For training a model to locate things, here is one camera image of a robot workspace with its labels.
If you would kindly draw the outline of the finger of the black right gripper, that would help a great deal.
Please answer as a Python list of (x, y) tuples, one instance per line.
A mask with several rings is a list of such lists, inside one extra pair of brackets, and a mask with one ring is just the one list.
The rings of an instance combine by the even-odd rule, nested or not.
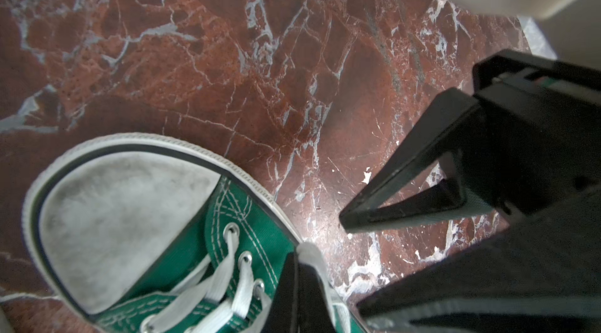
[(598, 332), (599, 188), (375, 292), (358, 312), (376, 331)]

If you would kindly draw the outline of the green canvas sneaker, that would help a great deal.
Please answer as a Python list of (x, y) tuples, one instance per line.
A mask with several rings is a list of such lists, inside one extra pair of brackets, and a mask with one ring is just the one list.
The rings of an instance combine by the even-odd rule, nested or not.
[[(28, 251), (43, 278), (78, 316), (104, 332), (141, 332), (166, 309), (172, 289), (211, 259), (206, 280), (229, 250), (225, 227), (239, 227), (254, 277), (273, 300), (286, 257), (304, 243), (286, 213), (251, 175), (192, 143), (149, 133), (118, 133), (70, 149), (43, 171), (23, 203)], [(239, 287), (239, 270), (223, 298), (204, 299), (166, 332), (188, 332)], [(217, 332), (247, 332), (263, 310)]]

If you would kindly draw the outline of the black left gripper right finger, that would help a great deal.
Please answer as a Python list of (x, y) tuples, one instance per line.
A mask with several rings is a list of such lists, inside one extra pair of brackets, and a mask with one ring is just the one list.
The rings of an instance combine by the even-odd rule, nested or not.
[(335, 333), (335, 326), (327, 309), (322, 278), (310, 265), (299, 266), (299, 332)]

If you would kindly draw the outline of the white shoelace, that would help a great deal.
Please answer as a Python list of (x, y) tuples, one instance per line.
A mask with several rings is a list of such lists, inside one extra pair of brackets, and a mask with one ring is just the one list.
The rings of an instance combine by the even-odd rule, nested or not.
[[(238, 260), (234, 259), (236, 250), (239, 247), (240, 231), (238, 225), (235, 223), (228, 224), (225, 227), (223, 237), (229, 253), (218, 265), (213, 275), (204, 281), (200, 279), (208, 268), (211, 259), (210, 256), (205, 256), (200, 265), (172, 289), (172, 292), (177, 293), (178, 297), (159, 314), (146, 317), (139, 326), (139, 331), (166, 332), (191, 314), (196, 305), (204, 299), (221, 300), (233, 279), (233, 272), (236, 268), (239, 270), (239, 287), (236, 289), (235, 297), (225, 300), (211, 316), (207, 316), (205, 322), (189, 327), (187, 331), (199, 332), (203, 329), (211, 332), (219, 331), (225, 327), (230, 317), (235, 315), (242, 318), (246, 317), (254, 297), (261, 300), (263, 310), (246, 331), (284, 331), (283, 328), (269, 328), (268, 326), (272, 300), (265, 293), (261, 280), (254, 277), (252, 255), (245, 251), (241, 253)], [(297, 246), (296, 254), (301, 264), (312, 266), (320, 277), (326, 313), (330, 319), (328, 324), (324, 323), (321, 327), (333, 328), (333, 331), (337, 331), (336, 327), (340, 326), (343, 332), (351, 332), (352, 319), (350, 311), (327, 281), (326, 265), (321, 251), (313, 243), (304, 242)]]

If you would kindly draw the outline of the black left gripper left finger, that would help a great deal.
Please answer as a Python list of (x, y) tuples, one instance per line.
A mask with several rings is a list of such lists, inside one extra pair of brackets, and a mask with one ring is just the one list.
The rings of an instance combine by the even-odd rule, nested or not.
[(261, 333), (295, 332), (298, 332), (298, 263), (297, 253), (290, 252)]

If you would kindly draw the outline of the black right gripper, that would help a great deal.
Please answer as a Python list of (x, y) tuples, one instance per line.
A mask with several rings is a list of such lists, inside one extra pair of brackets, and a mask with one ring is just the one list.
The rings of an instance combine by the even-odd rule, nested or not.
[[(600, 71), (505, 49), (473, 66), (474, 96), (438, 94), (339, 219), (348, 233), (457, 220), (492, 209), (600, 212)], [(438, 163), (444, 178), (386, 202)]]

